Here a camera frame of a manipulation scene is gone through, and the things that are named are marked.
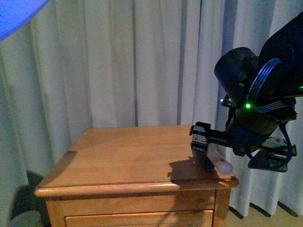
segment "curtain fold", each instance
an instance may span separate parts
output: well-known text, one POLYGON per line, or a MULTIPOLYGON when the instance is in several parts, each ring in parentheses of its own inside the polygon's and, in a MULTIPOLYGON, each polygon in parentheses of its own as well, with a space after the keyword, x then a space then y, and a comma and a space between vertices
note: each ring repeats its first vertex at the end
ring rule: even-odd
MULTIPOLYGON (((300 0, 50 0, 0 43, 0 225, 27 172, 45 176, 86 128, 201 121, 223 131, 215 64, 240 46, 258 55, 301 11, 300 0)), ((240 180, 230 206, 242 215, 250 203, 275 214, 278 201, 303 215, 302 98, 296 111, 287 173, 250 170, 226 150, 240 180)))

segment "wooden cabinet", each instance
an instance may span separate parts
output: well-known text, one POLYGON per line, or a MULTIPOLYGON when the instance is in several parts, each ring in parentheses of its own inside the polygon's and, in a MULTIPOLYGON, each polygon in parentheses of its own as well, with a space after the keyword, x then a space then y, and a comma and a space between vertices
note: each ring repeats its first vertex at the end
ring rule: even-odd
POLYGON ((36 188, 52 226, 226 226, 238 180, 198 166, 189 130, 87 129, 36 188))

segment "white cylindrical object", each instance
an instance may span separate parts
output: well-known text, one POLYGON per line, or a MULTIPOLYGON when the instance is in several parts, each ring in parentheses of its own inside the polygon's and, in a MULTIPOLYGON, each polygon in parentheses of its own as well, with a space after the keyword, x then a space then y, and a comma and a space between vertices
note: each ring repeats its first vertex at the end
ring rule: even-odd
POLYGON ((232 173, 232 165, 226 161, 216 150, 214 144, 209 144, 206 156, 211 160, 217 170, 223 175, 229 175, 232 173))
POLYGON ((41 215, 36 210, 23 212, 9 222, 9 227, 43 227, 41 215))

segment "drawer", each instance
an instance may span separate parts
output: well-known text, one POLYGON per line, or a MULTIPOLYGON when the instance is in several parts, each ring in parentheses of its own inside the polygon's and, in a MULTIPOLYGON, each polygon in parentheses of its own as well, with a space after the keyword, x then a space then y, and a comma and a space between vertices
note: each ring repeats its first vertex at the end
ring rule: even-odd
POLYGON ((214 209, 215 190, 146 193, 114 198, 63 199, 64 216, 214 209))
POLYGON ((66 217, 67 227, 211 227, 212 210, 66 217))

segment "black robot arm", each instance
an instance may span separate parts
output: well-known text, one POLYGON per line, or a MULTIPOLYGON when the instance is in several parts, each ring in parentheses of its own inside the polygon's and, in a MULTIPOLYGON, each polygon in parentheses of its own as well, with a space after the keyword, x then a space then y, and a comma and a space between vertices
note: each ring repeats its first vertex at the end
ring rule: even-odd
MULTIPOLYGON (((226 130, 197 122, 191 130, 192 148, 206 153, 207 145, 194 140, 203 135, 208 143, 250 157, 249 168, 286 172, 296 149, 285 125, 296 119, 295 97, 303 96, 303 12, 266 41, 259 57, 246 47, 233 49, 218 61, 214 73, 227 93, 222 101, 229 108, 226 130), (284 139, 270 137, 277 127, 284 139)), ((213 168, 206 163, 207 158, 204 168, 213 168)))

